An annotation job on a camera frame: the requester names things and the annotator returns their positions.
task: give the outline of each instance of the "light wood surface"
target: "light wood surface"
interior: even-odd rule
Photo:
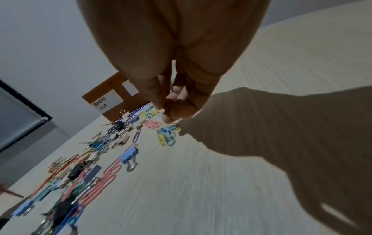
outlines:
[[[78,222],[91,234],[371,234],[372,2],[259,30],[172,147],[144,128],[125,168]],[[98,118],[10,189],[29,195],[59,156],[107,130]],[[98,162],[105,169],[125,149]],[[58,198],[12,218],[29,235]],[[0,214],[19,202],[0,195]]]

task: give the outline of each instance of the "white label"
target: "white label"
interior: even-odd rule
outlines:
[[[124,100],[116,93],[116,91],[111,90],[98,100],[94,101],[90,105],[93,106],[98,112],[103,114],[108,110],[112,109],[116,105],[120,104]]]
[[[129,93],[129,95],[134,96],[135,94],[138,94],[137,88],[133,84],[131,84],[129,80],[123,82],[123,86],[125,90],[127,90],[127,92]]]

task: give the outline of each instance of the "table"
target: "table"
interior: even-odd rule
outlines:
[[[367,234],[372,231],[372,2],[262,28],[174,146],[144,128],[78,222],[91,234]],[[82,153],[100,117],[15,183],[28,195],[59,156]],[[98,162],[105,169],[126,146]],[[0,235],[29,235],[49,195]],[[0,195],[0,213],[19,202]]]

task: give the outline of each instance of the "brown cardboard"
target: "brown cardboard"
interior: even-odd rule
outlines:
[[[94,101],[99,99],[100,97],[107,94],[109,91],[114,90],[123,100],[120,104],[116,105],[115,107],[109,109],[102,115],[105,116],[109,121],[114,122],[121,118],[122,114],[120,113],[121,110],[125,111],[133,111],[144,104],[148,103],[140,94],[136,94],[131,96],[127,90],[122,85],[123,82],[128,80],[124,75],[117,72],[113,76],[109,77],[107,80],[93,88],[91,91],[83,95],[83,99],[92,104]]]

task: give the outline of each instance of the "cardboard box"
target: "cardboard box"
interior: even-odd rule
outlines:
[[[83,99],[111,122],[121,118],[121,110],[131,112],[148,103],[119,72],[83,95]]]

